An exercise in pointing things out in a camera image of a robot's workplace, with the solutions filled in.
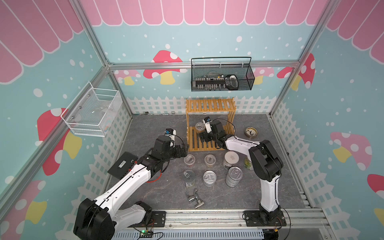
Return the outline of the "purple label tin can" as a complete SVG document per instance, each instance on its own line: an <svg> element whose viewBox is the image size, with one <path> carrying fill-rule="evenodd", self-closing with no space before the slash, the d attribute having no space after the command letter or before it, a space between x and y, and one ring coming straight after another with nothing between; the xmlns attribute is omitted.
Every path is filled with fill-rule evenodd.
<svg viewBox="0 0 384 240"><path fill-rule="evenodd" d="M213 171L205 171L203 174L203 184L206 187L213 187L217 180L217 175Z"/></svg>

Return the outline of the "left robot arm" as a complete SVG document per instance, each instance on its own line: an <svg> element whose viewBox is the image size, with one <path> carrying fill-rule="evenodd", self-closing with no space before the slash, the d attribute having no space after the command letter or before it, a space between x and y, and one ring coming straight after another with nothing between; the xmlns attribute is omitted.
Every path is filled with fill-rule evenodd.
<svg viewBox="0 0 384 240"><path fill-rule="evenodd" d="M157 173L164 164L186 157L189 145L176 145L173 136L159 136L153 148L138 158L125 152L111 170L122 169L123 177L113 187L94 200L86 198L78 208L73 233L81 240L110 240L116 232L128 227L148 226L152 208L142 202L121 210L126 200Z"/></svg>

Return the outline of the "large white-lid seed jar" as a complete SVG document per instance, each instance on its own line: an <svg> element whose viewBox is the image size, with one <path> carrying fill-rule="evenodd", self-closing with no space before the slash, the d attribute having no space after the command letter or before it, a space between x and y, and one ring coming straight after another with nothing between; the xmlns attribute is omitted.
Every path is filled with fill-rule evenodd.
<svg viewBox="0 0 384 240"><path fill-rule="evenodd" d="M236 164L239 162L239 159L239 155L236 152L228 151L225 153L223 166L229 170L230 168L236 166Z"/></svg>

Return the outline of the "wooden two-tier shelf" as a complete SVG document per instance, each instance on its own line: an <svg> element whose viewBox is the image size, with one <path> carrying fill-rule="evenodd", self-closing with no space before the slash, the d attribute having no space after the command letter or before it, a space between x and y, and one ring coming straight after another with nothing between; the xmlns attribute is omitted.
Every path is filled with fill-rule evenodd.
<svg viewBox="0 0 384 240"><path fill-rule="evenodd" d="M226 135L234 135L233 125L237 107L235 99L186 100L187 142L190 152L220 150L224 144L215 143ZM190 125L190 116L203 117Z"/></svg>

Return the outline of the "cauliflower label plastic jar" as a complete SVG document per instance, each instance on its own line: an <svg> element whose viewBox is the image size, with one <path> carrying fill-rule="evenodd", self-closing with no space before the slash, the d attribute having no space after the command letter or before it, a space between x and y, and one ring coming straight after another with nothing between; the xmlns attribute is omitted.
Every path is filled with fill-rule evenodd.
<svg viewBox="0 0 384 240"><path fill-rule="evenodd" d="M244 166L248 169L248 170L253 170L253 164L252 164L252 161L248 159L248 157L245 158L244 160Z"/></svg>

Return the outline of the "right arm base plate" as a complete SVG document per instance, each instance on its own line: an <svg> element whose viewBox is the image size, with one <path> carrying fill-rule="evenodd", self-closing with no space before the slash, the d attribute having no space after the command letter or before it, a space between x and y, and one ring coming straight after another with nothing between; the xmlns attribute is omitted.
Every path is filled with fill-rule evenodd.
<svg viewBox="0 0 384 240"><path fill-rule="evenodd" d="M242 214L243 220L247 227L286 227L287 222L281 210L277 209L274 212L267 213L260 210L248 210Z"/></svg>

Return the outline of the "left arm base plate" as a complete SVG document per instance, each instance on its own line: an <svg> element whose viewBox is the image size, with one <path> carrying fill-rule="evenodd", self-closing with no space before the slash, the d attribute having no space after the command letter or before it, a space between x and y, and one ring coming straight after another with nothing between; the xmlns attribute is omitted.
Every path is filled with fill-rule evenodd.
<svg viewBox="0 0 384 240"><path fill-rule="evenodd" d="M166 211L154 211L151 215L146 215L144 219L133 225L135 228L163 228L165 226L167 212Z"/></svg>

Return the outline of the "clear tub red contents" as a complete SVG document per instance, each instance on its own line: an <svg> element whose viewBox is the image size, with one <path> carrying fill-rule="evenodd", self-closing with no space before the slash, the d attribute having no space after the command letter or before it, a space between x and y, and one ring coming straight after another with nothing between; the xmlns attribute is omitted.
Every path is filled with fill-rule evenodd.
<svg viewBox="0 0 384 240"><path fill-rule="evenodd" d="M188 154L186 157L184 157L184 163L188 168L192 168L196 163L196 158L194 155Z"/></svg>

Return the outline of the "green label tin can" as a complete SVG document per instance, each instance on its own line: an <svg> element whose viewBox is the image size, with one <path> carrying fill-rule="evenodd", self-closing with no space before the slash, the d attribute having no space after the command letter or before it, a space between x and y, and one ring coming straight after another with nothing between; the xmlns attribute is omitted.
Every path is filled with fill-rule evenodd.
<svg viewBox="0 0 384 240"><path fill-rule="evenodd" d="M183 172L183 181L186 188L191 188L196 183L196 174L192 170L185 170Z"/></svg>

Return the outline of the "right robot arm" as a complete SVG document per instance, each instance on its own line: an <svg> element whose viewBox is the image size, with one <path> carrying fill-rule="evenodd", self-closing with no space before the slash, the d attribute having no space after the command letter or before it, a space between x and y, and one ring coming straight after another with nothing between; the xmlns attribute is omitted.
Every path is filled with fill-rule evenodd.
<svg viewBox="0 0 384 240"><path fill-rule="evenodd" d="M202 142L214 141L219 148L247 156L261 181L262 198L258 219L264 225L273 222L283 212L278 200L278 186L284 166L279 154L268 140L252 142L228 134L219 119L203 119L206 130L200 134Z"/></svg>

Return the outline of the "clear tub orange contents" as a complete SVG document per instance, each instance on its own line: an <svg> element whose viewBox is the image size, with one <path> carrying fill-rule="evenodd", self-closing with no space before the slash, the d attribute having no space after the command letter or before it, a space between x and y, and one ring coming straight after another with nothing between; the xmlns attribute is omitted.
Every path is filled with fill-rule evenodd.
<svg viewBox="0 0 384 240"><path fill-rule="evenodd" d="M211 155L211 154L206 155L204 162L208 168L212 168L216 163L216 157L214 155Z"/></svg>

